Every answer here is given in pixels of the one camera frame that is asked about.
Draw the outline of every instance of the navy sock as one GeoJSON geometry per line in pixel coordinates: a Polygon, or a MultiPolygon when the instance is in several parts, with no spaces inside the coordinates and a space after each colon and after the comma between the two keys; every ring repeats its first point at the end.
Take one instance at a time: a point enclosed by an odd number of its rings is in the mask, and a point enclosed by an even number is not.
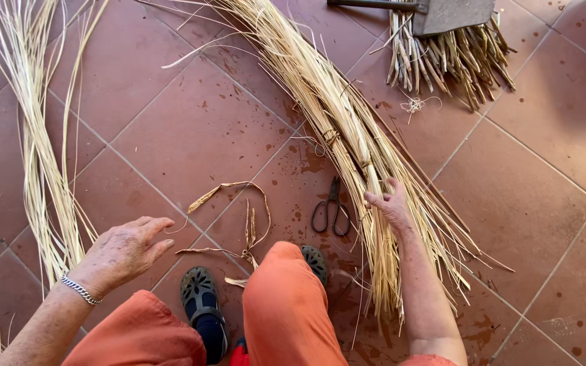
{"type": "MultiPolygon", "coordinates": [[[[202,305],[216,307],[216,296],[211,292],[202,295],[202,305]]],[[[191,299],[184,307],[187,317],[191,319],[196,312],[196,302],[191,299]]],[[[207,351],[207,365],[215,365],[223,357],[223,328],[221,322],[212,314],[203,314],[196,321],[196,331],[202,338],[202,344],[207,351]]]]}

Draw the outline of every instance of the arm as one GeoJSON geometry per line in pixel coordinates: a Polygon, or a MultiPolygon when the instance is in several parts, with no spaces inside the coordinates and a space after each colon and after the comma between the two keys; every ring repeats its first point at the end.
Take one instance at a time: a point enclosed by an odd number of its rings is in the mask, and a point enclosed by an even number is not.
{"type": "Polygon", "coordinates": [[[456,320],[408,210],[404,187],[394,178],[388,178],[388,182],[395,188],[395,195],[384,195],[382,199],[367,192],[365,199],[381,210],[398,239],[410,353],[435,354],[459,366],[467,366],[467,354],[456,320]]]}
{"type": "MultiPolygon", "coordinates": [[[[171,239],[152,244],[168,218],[142,217],[104,232],[69,278],[94,299],[147,271],[174,245],[171,239]]],[[[94,307],[78,292],[56,283],[33,317],[0,355],[2,365],[58,365],[76,332],[94,307]]]]}

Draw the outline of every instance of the red object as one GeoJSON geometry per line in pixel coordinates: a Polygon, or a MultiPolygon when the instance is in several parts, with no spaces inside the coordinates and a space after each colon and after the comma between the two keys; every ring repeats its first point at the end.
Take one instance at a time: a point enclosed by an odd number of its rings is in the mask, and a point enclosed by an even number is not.
{"type": "Polygon", "coordinates": [[[250,357],[248,356],[248,346],[246,340],[240,338],[236,343],[236,348],[230,357],[230,366],[250,366],[250,357]]]}

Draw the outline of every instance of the foot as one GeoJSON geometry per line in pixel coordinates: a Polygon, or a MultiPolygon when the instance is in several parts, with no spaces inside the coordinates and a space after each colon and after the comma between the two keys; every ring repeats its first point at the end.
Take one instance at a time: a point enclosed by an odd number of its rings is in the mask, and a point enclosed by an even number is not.
{"type": "Polygon", "coordinates": [[[191,328],[196,329],[207,350],[207,365],[221,361],[229,335],[218,304],[216,282],[205,267],[193,267],[182,277],[180,299],[191,328]]]}
{"type": "Polygon", "coordinates": [[[300,250],[302,250],[302,256],[309,267],[311,267],[313,274],[316,275],[322,283],[322,287],[327,288],[327,266],[325,266],[325,257],[322,256],[319,249],[312,247],[311,245],[303,245],[300,250]]]}

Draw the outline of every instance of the left hand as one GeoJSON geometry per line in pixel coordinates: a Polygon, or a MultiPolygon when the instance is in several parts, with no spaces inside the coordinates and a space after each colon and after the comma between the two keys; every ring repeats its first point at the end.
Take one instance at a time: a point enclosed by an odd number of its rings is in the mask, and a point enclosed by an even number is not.
{"type": "Polygon", "coordinates": [[[101,300],[116,287],[136,278],[173,247],[172,239],[152,244],[152,239],[175,222],[143,216],[101,234],[69,278],[101,300]]]}

